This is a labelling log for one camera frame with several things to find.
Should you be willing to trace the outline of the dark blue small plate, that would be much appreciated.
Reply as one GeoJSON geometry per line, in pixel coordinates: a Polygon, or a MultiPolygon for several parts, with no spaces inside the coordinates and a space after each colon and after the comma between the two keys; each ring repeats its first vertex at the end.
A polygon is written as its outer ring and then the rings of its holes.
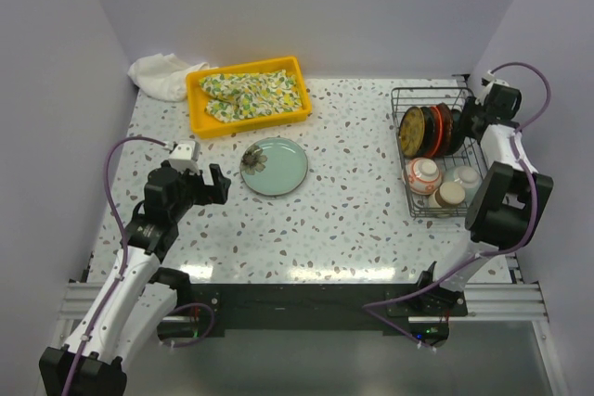
{"type": "Polygon", "coordinates": [[[450,144],[445,152],[447,156],[454,155],[457,153],[466,138],[465,135],[465,124],[466,124],[466,114],[463,110],[460,109],[451,109],[452,118],[453,118],[453,128],[451,132],[450,144]]]}

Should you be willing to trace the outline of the large celadon green plate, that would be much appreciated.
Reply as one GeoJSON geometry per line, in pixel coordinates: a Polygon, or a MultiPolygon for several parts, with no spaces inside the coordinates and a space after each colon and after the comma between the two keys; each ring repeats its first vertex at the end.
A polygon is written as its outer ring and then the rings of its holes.
{"type": "Polygon", "coordinates": [[[305,151],[294,141],[269,137],[249,146],[239,163],[242,181],[253,192],[278,197],[296,190],[309,168],[305,151]]]}

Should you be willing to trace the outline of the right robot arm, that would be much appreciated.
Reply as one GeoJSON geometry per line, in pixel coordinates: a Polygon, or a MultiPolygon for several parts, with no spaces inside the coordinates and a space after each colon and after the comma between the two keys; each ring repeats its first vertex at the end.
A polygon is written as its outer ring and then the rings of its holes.
{"type": "Polygon", "coordinates": [[[554,183],[528,159],[521,125],[514,121],[522,94],[502,81],[468,97],[453,120],[449,152],[466,138],[475,140],[488,168],[465,216],[466,235],[441,262],[422,272],[413,297],[416,311],[433,315],[458,306],[470,279],[491,259],[525,246],[532,238],[554,183]]]}

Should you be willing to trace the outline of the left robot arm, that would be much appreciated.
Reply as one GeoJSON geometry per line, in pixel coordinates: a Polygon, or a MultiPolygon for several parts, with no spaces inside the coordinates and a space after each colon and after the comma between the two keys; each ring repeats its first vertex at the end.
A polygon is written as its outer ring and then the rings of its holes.
{"type": "Polygon", "coordinates": [[[209,185],[200,171],[179,172],[167,161],[148,174],[106,282],[64,344],[40,358],[46,394],[123,394],[131,362],[162,319],[196,307],[188,274],[161,264],[188,210],[226,203],[230,180],[216,164],[209,170],[209,185]]]}

